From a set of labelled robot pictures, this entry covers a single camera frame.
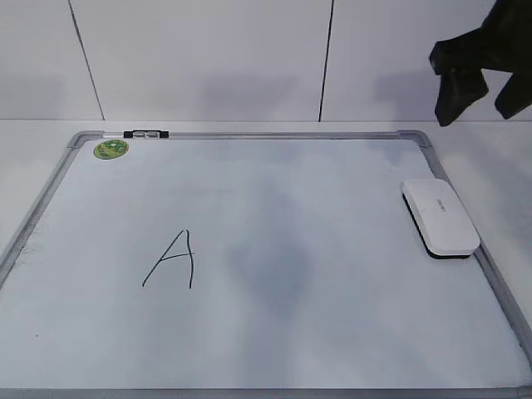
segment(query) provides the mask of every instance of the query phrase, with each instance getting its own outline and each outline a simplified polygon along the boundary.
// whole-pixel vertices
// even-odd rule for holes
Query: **whiteboard eraser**
[[[466,258],[479,247],[475,226],[446,181],[409,179],[401,192],[430,255]]]

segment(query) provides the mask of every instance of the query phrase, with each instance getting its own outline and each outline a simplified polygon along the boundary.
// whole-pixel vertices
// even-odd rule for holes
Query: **gray frame corner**
[[[413,140],[420,147],[432,147],[431,140],[424,131],[397,131],[399,137],[405,140]]]
[[[103,138],[104,131],[78,131],[68,142],[68,148],[81,148],[89,140]]]

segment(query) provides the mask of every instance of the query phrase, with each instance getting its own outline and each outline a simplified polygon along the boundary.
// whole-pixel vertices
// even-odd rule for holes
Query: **green magnet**
[[[123,156],[129,148],[123,140],[108,140],[94,148],[94,156],[101,160],[113,160],[119,156]]]

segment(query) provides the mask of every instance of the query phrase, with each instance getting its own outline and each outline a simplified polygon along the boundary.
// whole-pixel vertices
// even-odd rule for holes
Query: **white wall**
[[[495,0],[336,0],[323,121],[434,121],[438,40]],[[316,121],[332,0],[72,0],[109,120]],[[0,0],[0,119],[101,119],[68,0]],[[461,117],[498,121],[509,74]],[[532,109],[514,120],[532,120]]]
[[[494,0],[336,0],[323,121],[434,121],[439,40],[478,28]],[[502,121],[495,98],[510,74],[488,71],[488,96],[462,115]],[[514,120],[531,120],[532,110]]]
[[[66,0],[0,1],[0,119],[101,119]]]
[[[75,0],[106,119],[316,121],[330,0]]]

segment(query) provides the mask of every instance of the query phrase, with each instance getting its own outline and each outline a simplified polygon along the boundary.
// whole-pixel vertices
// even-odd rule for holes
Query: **eraser logo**
[[[438,205],[440,206],[441,211],[445,212],[446,211],[446,207],[443,206],[443,202],[441,202],[441,199],[437,199],[436,201],[438,201]]]

